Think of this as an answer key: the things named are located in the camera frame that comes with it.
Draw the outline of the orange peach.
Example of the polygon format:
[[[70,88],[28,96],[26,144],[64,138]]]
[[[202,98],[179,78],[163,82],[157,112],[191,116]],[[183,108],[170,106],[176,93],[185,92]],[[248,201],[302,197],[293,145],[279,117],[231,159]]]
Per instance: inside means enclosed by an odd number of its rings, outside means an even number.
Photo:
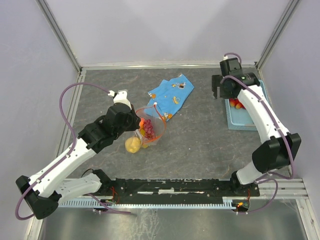
[[[143,117],[140,118],[139,127],[142,129],[144,127],[145,119]]]

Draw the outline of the yellow lemon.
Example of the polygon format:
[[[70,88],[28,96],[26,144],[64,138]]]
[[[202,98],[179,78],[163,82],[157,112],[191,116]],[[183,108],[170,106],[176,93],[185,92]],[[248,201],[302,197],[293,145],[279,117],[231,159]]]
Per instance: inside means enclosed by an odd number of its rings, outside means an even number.
[[[129,137],[124,143],[125,149],[129,153],[137,153],[141,148],[141,141],[138,137]]]

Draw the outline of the purple grapes bunch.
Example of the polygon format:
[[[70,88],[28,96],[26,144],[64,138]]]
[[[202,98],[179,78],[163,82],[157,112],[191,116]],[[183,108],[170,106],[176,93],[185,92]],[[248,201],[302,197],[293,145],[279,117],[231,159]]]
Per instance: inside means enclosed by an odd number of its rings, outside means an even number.
[[[145,120],[143,128],[145,130],[146,133],[146,138],[148,140],[153,140],[156,137],[155,131],[154,131],[154,127],[152,125],[152,122],[150,119]]]

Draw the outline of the clear zip bag orange zipper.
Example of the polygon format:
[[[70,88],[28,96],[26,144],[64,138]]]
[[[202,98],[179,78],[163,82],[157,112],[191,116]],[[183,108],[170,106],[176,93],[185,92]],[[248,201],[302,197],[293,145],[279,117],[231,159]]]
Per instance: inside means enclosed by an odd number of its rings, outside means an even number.
[[[139,138],[141,146],[154,146],[166,131],[166,120],[157,109],[157,103],[141,107],[135,111],[140,118],[139,128],[135,136]]]

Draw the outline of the yellow banana toy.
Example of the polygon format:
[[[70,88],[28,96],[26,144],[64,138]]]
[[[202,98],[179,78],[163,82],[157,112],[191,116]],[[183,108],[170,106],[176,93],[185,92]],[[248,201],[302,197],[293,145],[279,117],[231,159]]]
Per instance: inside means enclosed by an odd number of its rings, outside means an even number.
[[[144,130],[144,129],[140,129],[139,130],[139,132],[140,132],[140,134],[141,134],[141,136],[143,137],[143,138],[145,138],[146,137],[146,131]]]

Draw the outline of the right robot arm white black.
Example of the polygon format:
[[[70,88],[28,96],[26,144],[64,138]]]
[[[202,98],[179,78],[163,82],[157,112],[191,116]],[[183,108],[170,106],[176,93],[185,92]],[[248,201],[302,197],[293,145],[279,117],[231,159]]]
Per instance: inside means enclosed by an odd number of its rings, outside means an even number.
[[[229,189],[236,196],[248,186],[273,176],[290,180],[294,177],[294,160],[301,145],[298,133],[281,123],[253,72],[244,73],[241,58],[229,53],[219,63],[221,74],[212,76],[215,98],[238,100],[248,112],[259,134],[261,145],[252,153],[251,161],[231,176]]]

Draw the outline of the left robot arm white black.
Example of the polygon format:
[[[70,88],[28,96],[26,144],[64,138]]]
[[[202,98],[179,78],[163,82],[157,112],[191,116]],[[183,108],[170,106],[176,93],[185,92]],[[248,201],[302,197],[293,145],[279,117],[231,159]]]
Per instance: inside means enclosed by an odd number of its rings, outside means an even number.
[[[32,216],[41,220],[73,198],[89,194],[106,195],[112,181],[101,169],[67,183],[64,180],[82,163],[112,145],[124,132],[137,130],[140,121],[130,103],[118,102],[109,107],[105,115],[87,124],[76,142],[47,167],[30,177],[22,175],[15,181],[21,192],[19,202],[25,201]]]

